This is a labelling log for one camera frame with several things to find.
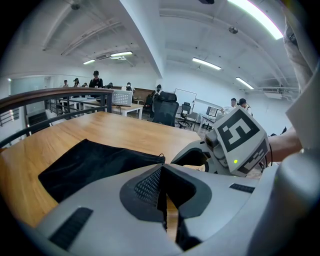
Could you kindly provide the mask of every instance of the fluorescent ceiling light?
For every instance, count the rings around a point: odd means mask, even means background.
[[[118,56],[131,55],[131,54],[132,54],[132,51],[126,51],[126,52],[114,53],[114,54],[111,54],[110,56],[118,57]]]
[[[283,38],[284,35],[280,32],[279,28],[269,19],[267,15],[265,15],[258,7],[256,7],[253,3],[247,0],[228,0],[229,2],[237,5],[250,15],[252,15],[255,19],[258,20],[277,40]]]
[[[238,81],[243,83],[246,87],[249,87],[249,89],[251,89],[251,90],[254,89],[250,84],[248,84],[247,82],[243,81],[240,77],[236,77],[235,79],[237,79]]]
[[[84,64],[84,65],[87,65],[87,64],[92,63],[92,62],[95,62],[95,60],[94,60],[94,59],[88,60],[87,62],[85,62],[85,63],[83,63],[83,64]]]
[[[198,59],[198,58],[193,58],[192,61],[193,61],[193,62],[201,63],[201,64],[203,64],[203,65],[209,66],[209,67],[214,68],[214,69],[216,69],[216,70],[220,70],[220,69],[221,69],[221,67],[219,67],[219,66],[213,65],[213,64],[211,64],[211,63],[209,63],[209,62],[206,62],[206,61],[201,60],[201,59]]]

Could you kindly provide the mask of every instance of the office chair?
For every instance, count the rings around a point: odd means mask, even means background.
[[[192,125],[190,122],[187,121],[187,115],[190,114],[191,106],[189,102],[185,102],[181,105],[181,114],[180,116],[183,118],[183,121],[181,122],[184,125]]]
[[[162,91],[153,102],[154,118],[153,123],[166,126],[175,126],[176,113],[179,107],[177,96],[174,93]]]

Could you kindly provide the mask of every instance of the black mesh grille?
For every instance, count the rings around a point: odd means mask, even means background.
[[[156,207],[160,193],[161,169],[140,181],[135,187],[136,196],[145,203]]]
[[[86,224],[93,210],[80,207],[56,230],[50,241],[67,250]]]

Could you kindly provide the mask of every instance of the human arm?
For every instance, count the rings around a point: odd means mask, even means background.
[[[90,88],[94,88],[94,87],[95,87],[94,82],[93,82],[92,79],[90,80],[89,87],[90,87]]]
[[[247,112],[249,115],[252,115],[251,107],[248,107],[248,108],[246,109],[246,112]]]
[[[285,133],[268,138],[272,150],[272,161],[281,162],[287,156],[299,152],[302,145],[297,136],[296,130],[291,127]],[[268,162],[271,162],[271,152],[266,155]]]
[[[104,82],[103,82],[102,79],[100,78],[98,88],[102,88],[103,86],[104,86]]]

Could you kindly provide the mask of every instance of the person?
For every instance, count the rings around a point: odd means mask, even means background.
[[[131,83],[130,83],[130,82],[128,82],[128,83],[126,84],[126,90],[127,90],[127,91],[132,91],[133,94],[134,94],[135,91],[136,91],[136,89],[135,89],[133,86],[131,86]]]
[[[241,107],[243,107],[249,115],[254,116],[254,115],[252,114],[252,109],[251,109],[251,107],[248,105],[248,103],[247,103],[247,101],[246,101],[245,98],[241,98],[241,99],[239,100],[239,105],[240,105]]]
[[[152,102],[155,102],[155,99],[159,97],[160,93],[163,91],[161,84],[158,84],[156,86],[156,89],[152,92],[151,94],[151,98],[152,98]],[[153,118],[154,114],[155,114],[155,105],[152,104],[152,112],[150,117]]]
[[[110,83],[106,86],[107,89],[112,89],[112,87],[114,87],[114,85],[113,85],[112,82],[110,82]]]
[[[76,78],[73,81],[74,81],[74,87],[80,87],[79,78]]]
[[[236,108],[236,104],[237,104],[236,98],[232,98],[231,105],[221,108],[222,114],[226,114],[226,115],[229,114],[232,110]]]
[[[89,83],[90,88],[102,88],[104,86],[102,79],[99,77],[99,71],[95,70],[93,72],[94,78],[91,79]]]
[[[69,87],[67,80],[64,80],[64,85],[63,85],[63,87]]]

